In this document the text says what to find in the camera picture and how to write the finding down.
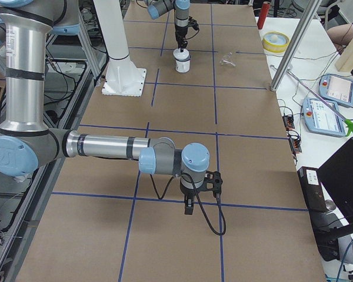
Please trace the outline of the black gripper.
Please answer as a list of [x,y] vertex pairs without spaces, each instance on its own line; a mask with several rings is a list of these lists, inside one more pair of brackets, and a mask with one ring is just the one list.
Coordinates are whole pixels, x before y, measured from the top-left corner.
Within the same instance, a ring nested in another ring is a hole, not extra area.
[[176,29],[175,30],[175,39],[178,44],[178,49],[181,52],[183,52],[184,49],[188,45],[188,41],[186,40],[187,33],[188,33],[187,29]]
[[184,194],[184,214],[193,214],[194,211],[194,198],[195,192],[193,189],[183,187],[182,193]]

